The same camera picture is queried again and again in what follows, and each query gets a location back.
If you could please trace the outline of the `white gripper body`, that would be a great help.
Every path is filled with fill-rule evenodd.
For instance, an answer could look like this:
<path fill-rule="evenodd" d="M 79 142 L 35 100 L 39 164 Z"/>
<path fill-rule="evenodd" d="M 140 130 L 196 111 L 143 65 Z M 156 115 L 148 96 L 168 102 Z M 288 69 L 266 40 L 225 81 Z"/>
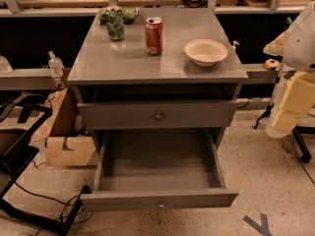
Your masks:
<path fill-rule="evenodd" d="M 291 132 L 290 133 L 277 132 L 276 130 L 274 130 L 272 128 L 272 123 L 275 120 L 277 111 L 279 110 L 280 104 L 281 104 L 282 99 L 284 97 L 284 92 L 285 92 L 285 89 L 286 89 L 286 83 L 287 82 L 288 82 L 288 80 L 285 79 L 285 78 L 282 78 L 280 80 L 280 84 L 279 84 L 279 86 L 276 89 L 276 97 L 275 97 L 274 108 L 272 109 L 271 117 L 269 119 L 268 126 L 267 126 L 267 135 L 269 137 L 275 138 L 275 139 L 283 138 L 283 137 L 285 137 L 285 136 L 287 136 L 287 135 L 289 135 L 291 133 Z"/>

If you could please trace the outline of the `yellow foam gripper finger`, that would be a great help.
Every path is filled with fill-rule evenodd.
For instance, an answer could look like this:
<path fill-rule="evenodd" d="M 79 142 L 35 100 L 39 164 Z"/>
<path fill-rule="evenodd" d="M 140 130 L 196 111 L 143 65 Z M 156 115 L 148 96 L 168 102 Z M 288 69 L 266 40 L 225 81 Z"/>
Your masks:
<path fill-rule="evenodd" d="M 297 73 L 286 83 L 284 96 L 272 128 L 277 132 L 290 133 L 314 105 L 315 75 Z"/>

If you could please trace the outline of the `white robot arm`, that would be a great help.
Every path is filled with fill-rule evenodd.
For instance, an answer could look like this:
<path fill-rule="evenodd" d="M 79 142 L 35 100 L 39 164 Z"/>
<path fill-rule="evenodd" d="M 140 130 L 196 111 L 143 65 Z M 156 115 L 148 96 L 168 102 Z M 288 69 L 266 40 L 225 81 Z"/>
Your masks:
<path fill-rule="evenodd" d="M 315 105 L 315 2 L 311 1 L 264 52 L 280 54 L 283 63 L 295 70 L 290 79 L 279 72 L 280 80 L 272 96 L 267 134 L 271 138 L 283 138 Z"/>

